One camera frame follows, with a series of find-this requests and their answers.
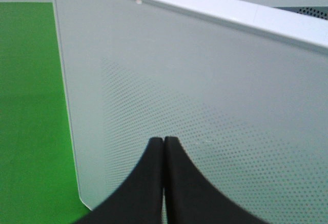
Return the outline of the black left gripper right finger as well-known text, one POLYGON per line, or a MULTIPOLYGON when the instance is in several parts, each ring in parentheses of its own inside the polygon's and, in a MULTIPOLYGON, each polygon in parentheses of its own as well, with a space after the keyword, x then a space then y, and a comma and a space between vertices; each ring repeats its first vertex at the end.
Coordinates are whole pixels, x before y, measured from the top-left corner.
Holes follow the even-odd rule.
POLYGON ((168 223, 264 223, 218 191, 195 167, 177 137, 166 137, 168 223))

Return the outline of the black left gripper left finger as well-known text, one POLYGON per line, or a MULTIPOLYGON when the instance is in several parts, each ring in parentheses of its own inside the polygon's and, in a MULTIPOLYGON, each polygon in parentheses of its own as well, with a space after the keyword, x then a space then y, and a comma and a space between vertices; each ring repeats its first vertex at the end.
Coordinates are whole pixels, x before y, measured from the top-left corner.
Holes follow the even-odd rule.
POLYGON ((164 143, 150 138, 122 184, 76 223, 162 223, 164 143))

